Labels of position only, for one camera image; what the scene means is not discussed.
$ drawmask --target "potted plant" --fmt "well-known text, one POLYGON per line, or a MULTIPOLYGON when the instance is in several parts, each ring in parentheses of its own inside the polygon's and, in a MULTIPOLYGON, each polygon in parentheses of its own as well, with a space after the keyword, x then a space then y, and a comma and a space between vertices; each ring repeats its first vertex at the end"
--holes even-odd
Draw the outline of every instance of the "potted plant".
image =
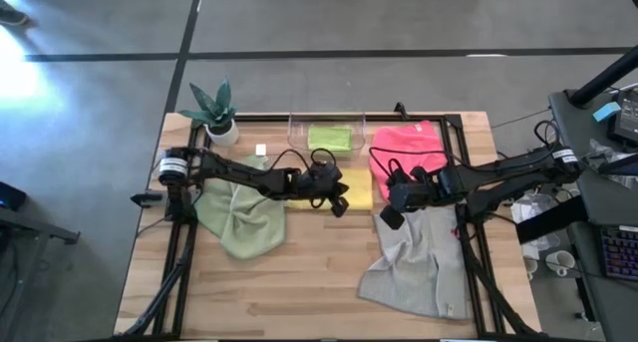
POLYGON ((239 129, 233 119, 235 108, 230 105, 230 84, 228 80, 224 80, 217 90, 216 100, 213 100, 193 83, 190 83, 190 89, 201 108, 201 112, 182 110, 179 113, 204 124, 206 132, 216 145, 230 147, 235 144, 239 138, 239 129))

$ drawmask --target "gray towel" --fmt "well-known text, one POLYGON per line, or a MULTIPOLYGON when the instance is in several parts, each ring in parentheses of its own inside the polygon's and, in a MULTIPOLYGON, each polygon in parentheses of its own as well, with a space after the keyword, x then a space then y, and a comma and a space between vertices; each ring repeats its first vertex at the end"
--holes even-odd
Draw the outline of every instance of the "gray towel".
POLYGON ((393 230, 373 216, 383 256, 364 273, 359 297, 429 317, 468 319, 466 272, 452 207, 404 213, 393 230))

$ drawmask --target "white cup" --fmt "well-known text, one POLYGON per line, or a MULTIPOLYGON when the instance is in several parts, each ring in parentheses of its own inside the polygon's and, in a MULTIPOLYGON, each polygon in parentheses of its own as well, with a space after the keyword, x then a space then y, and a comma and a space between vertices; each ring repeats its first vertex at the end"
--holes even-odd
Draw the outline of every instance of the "white cup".
POLYGON ((567 270, 576 265, 576 259, 567 251, 556 251, 545 257, 545 263, 550 270, 560 277, 567 275, 567 270))
POLYGON ((538 261, 535 259, 525 259, 525 270, 527 271, 527 278, 531 281, 534 278, 533 273, 538 269, 538 261))

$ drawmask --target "yellow sponge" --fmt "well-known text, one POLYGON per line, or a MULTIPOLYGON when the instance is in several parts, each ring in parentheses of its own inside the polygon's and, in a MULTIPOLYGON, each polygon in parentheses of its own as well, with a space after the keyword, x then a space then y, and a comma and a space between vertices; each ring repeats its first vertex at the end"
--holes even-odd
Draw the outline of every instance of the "yellow sponge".
MULTIPOLYGON (((344 193, 344 197, 348 200, 350 206, 348 209, 353 210, 372 210, 372 175, 367 169, 347 169, 339 168, 343 177, 340 183, 346 184, 349 189, 344 193)), ((298 209, 310 209, 310 201, 308 200, 288 200, 286 206, 298 209)), ((330 202, 325 201, 321 209, 329 209, 330 202)))

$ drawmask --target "cloth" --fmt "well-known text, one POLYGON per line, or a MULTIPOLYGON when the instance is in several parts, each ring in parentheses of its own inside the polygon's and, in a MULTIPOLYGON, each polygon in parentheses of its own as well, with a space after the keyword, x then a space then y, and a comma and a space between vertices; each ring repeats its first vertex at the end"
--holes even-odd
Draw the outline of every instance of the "cloth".
MULTIPOLYGON (((372 140, 372 147, 402 152, 443 150, 439 135, 428 121, 400 128, 381 128, 372 140)), ((443 154, 407 155, 379 151, 374 151, 373 154, 386 169, 388 168, 388 161, 396 159, 401 163, 406 173, 410 173, 414 167, 423 167, 426 171, 435 171, 448 163, 446 156, 443 154)), ((388 200, 388 186, 386 185, 388 176, 372 158, 370 158, 370 170, 375 176, 382 197, 388 200)))
MULTIPOLYGON (((243 163, 265 169, 266 160, 253 156, 243 163)), ((283 201, 266 198, 254 188, 208 179, 195 210, 199 223, 219 237, 221 246, 233 257, 252 258, 285 240, 283 201)))
MULTIPOLYGON (((339 168, 343 177, 339 182, 348 186, 348 190, 343 196, 350 204, 348 209, 351 210, 371 210, 372 201, 372 175, 367 169, 348 169, 339 168)), ((291 208, 311 209, 308 200, 289 200, 286 205, 291 208)), ((329 209, 330 203, 325 201, 321 209, 329 209)))
POLYGON ((349 127, 317 127, 308 129, 308 148, 319 148, 332 152, 348 152, 352 150, 352 129, 349 127))
POLYGON ((391 229, 374 215, 383 256, 364 273, 359 297, 428 317, 468 319, 466 271, 452 207, 405 213, 391 229))

